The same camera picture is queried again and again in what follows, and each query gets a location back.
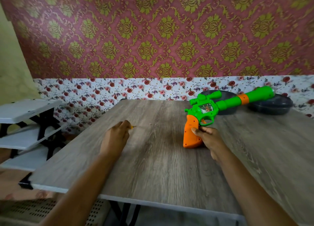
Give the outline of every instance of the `hand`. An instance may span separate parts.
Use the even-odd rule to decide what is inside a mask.
[[[129,129],[131,124],[127,120],[108,129],[101,143],[100,154],[118,159],[130,137]]]
[[[205,146],[210,150],[210,155],[215,161],[220,162],[219,156],[221,152],[230,151],[223,141],[218,129],[200,127],[199,129],[192,128],[192,132],[203,140]]]

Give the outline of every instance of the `shelf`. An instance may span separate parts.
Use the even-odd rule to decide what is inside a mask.
[[[60,149],[61,148],[56,148],[53,154],[60,151]],[[24,171],[35,171],[38,167],[45,164],[47,153],[48,148],[39,144],[30,151],[20,153],[15,158],[6,160],[0,164],[0,167]]]
[[[40,126],[38,124],[30,124],[0,138],[0,148],[20,150],[30,148],[64,128],[66,123],[60,122],[59,125],[61,127],[58,129],[49,126],[45,131],[45,136],[42,139],[37,140]]]
[[[19,123],[46,110],[57,107],[60,103],[60,100],[27,99],[0,105],[0,123]]]

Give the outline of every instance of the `person's right arm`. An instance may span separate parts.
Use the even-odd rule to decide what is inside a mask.
[[[193,128],[192,131],[202,138],[213,159],[221,166],[250,226],[297,226],[230,151],[217,129],[200,127]]]

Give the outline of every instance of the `wood grain tabletop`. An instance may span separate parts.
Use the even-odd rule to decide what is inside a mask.
[[[205,147],[183,148],[187,101],[122,100],[37,169],[34,188],[66,192],[100,150],[118,121],[137,127],[100,198],[190,212],[241,216],[219,166]],[[291,110],[268,116],[240,107],[217,116],[232,152],[294,220],[314,224],[314,121]]]

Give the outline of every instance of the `toy gun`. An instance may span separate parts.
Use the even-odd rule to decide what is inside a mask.
[[[190,100],[192,108],[184,110],[187,112],[187,121],[184,127],[183,147],[195,148],[201,145],[201,138],[196,136],[191,129],[193,127],[198,129],[198,125],[207,126],[213,124],[214,118],[219,111],[239,105],[246,105],[254,101],[267,100],[274,97],[274,95],[273,89],[269,86],[259,87],[254,91],[216,103],[214,103],[212,99],[221,98],[222,95],[220,91],[215,91],[207,96],[198,94],[197,98]]]

